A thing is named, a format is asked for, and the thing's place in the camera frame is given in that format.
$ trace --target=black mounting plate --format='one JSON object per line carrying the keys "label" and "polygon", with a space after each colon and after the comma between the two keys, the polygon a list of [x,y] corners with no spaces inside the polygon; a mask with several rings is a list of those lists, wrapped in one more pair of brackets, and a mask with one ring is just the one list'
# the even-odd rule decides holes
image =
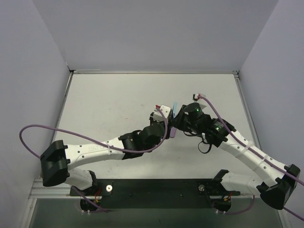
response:
{"label": "black mounting plate", "polygon": [[[102,187],[103,196],[100,200],[101,207],[107,209],[131,208],[209,208],[210,204],[206,193],[199,190],[199,185],[204,185],[204,190],[209,196],[228,196],[222,185],[212,179],[97,179]],[[111,184],[111,195],[105,188]],[[78,196],[71,189],[70,196]]]}

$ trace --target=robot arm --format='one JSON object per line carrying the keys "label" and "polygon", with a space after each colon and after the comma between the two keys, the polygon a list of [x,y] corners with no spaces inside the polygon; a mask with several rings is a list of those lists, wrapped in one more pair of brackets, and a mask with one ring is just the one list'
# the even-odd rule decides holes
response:
{"label": "robot arm", "polygon": [[[269,157],[225,121],[233,134],[243,141],[246,146],[239,144],[227,132],[219,119],[212,119],[210,115],[203,113],[202,108],[206,107],[206,105],[201,103],[198,95],[193,96],[193,100],[196,102],[183,105],[175,118],[173,118],[170,107],[158,106],[168,122],[169,131],[165,136],[164,119],[160,112],[155,109],[151,113],[149,126],[142,131],[127,133],[104,142],[108,147],[95,143],[64,145],[63,141],[53,142],[40,157],[43,185],[49,187],[66,183],[76,186],[82,191],[90,192],[91,189],[96,189],[96,176],[92,171],[81,170],[77,168],[78,166],[110,159],[124,160],[142,156],[142,153],[122,152],[111,147],[132,151],[151,149],[162,138],[168,139],[170,129],[175,127],[178,130],[202,138],[210,145],[229,152],[258,175],[258,177],[250,177],[221,170],[214,180],[220,182],[226,191],[260,195],[262,200],[269,206],[275,209],[282,209],[295,189],[295,181],[271,167],[265,160],[269,160],[272,164],[296,177],[299,176],[300,170],[295,165],[287,167]],[[249,148],[254,148],[263,158],[259,158]]]}

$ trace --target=white connector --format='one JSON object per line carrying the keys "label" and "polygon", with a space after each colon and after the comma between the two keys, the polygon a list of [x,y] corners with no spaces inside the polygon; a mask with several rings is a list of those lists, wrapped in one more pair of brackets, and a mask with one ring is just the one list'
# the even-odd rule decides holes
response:
{"label": "white connector", "polygon": [[206,108],[208,106],[208,104],[203,99],[200,99],[199,96],[206,97],[206,95],[204,95],[202,93],[193,94],[192,100],[199,103],[200,108],[203,110],[204,108]]}
{"label": "white connector", "polygon": [[[165,105],[161,105],[160,107],[158,106],[158,108],[161,110],[161,112],[164,114],[165,118],[168,121],[168,118],[171,114],[172,109]],[[156,109],[156,106],[154,107],[154,113],[153,113],[152,117],[153,117],[153,120],[155,120],[157,122],[163,121],[163,117],[162,117],[161,113]]]}

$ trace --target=white plastic part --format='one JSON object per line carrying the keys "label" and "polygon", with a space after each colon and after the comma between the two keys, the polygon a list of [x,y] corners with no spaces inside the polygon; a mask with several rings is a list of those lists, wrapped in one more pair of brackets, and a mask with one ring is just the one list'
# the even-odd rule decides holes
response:
{"label": "white plastic part", "polygon": [[[165,105],[161,105],[160,110],[162,111],[162,113],[164,114],[165,118],[168,121],[168,117],[171,114],[172,109],[168,106]],[[154,113],[153,113],[153,120],[158,121],[158,122],[162,122],[163,121],[163,117],[161,115],[161,113],[156,109],[156,107],[154,107]]]}
{"label": "white plastic part", "polygon": [[257,185],[263,183],[259,177],[245,176],[229,172],[222,178],[221,185],[227,191],[239,191],[241,194],[252,194],[259,196]]}
{"label": "white plastic part", "polygon": [[[104,142],[110,146],[124,148],[122,141],[118,138]],[[95,143],[82,145],[67,145],[66,158],[71,162],[67,165],[68,170],[77,166],[105,160],[121,160],[124,153],[121,151],[103,147]]]}
{"label": "white plastic part", "polygon": [[68,173],[70,176],[66,179],[65,184],[76,186],[80,190],[84,190],[92,186],[93,180],[89,171],[75,168],[69,170]]}
{"label": "white plastic part", "polygon": [[253,141],[249,141],[248,144],[246,145],[246,147],[244,149],[242,149],[241,153],[239,153],[238,155],[236,155],[236,158],[242,156],[252,146],[254,146]]}
{"label": "white plastic part", "polygon": [[197,93],[197,94],[193,94],[193,98],[192,100],[194,102],[197,102],[199,103],[200,105],[200,108],[203,110],[204,108],[206,108],[208,106],[207,102],[203,99],[199,99],[199,95],[200,96],[203,96],[203,97],[206,97],[206,95],[202,94],[202,93]]}
{"label": "white plastic part", "polygon": [[107,192],[111,192],[113,187],[112,187],[112,185],[107,185],[105,189]]}
{"label": "white plastic part", "polygon": [[[240,141],[244,142],[244,144],[248,144],[248,140],[246,140],[238,131],[233,132],[233,134]],[[250,150],[244,151],[245,147],[236,142],[230,134],[226,138],[228,139],[227,142],[222,142],[219,148],[231,153],[233,156],[238,158],[241,162],[253,170],[265,182],[267,186],[271,187],[276,185],[276,178],[282,178],[284,176],[283,173],[268,165],[265,160],[270,161],[283,170],[285,170],[285,164],[278,162],[273,158],[266,157],[266,154],[255,146],[251,146],[251,148],[258,152],[263,158],[265,158],[264,160],[256,156]]]}
{"label": "white plastic part", "polygon": [[203,140],[206,140],[206,134],[202,133],[201,136],[203,137]]}

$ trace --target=gray wall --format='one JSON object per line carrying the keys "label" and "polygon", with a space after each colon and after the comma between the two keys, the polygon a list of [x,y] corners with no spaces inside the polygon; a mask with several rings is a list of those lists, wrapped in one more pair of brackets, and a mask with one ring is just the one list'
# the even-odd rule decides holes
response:
{"label": "gray wall", "polygon": [[[0,4],[0,227],[19,227],[39,160],[19,142],[33,123],[54,125],[69,71],[31,0]],[[41,153],[51,132],[30,130]]]}
{"label": "gray wall", "polygon": [[277,0],[34,0],[70,69],[239,70]]}
{"label": "gray wall", "polygon": [[[280,0],[240,71],[262,149],[304,170],[304,1]],[[303,187],[287,207],[303,213]],[[303,222],[290,216],[294,227]]]}

